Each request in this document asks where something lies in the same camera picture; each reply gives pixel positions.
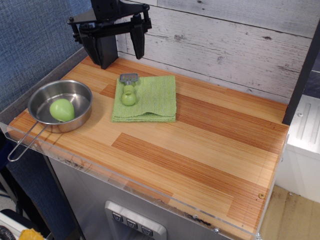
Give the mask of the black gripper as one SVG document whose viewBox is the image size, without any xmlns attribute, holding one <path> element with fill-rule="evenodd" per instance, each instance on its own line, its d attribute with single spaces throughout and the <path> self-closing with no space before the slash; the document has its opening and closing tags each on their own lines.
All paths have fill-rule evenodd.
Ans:
<svg viewBox="0 0 320 240">
<path fill-rule="evenodd" d="M 96 65 L 101 65 L 96 40 L 87 33 L 97 33 L 99 37 L 120 35 L 130 32 L 135 56 L 140 60 L 145 54 L 145 33 L 152 28 L 149 17 L 150 6 L 146 3 L 124 3 L 120 0 L 92 0 L 91 9 L 67 20 L 73 30 L 75 41 L 83 48 Z M 78 26 L 85 27 L 86 34 L 80 35 Z"/>
</svg>

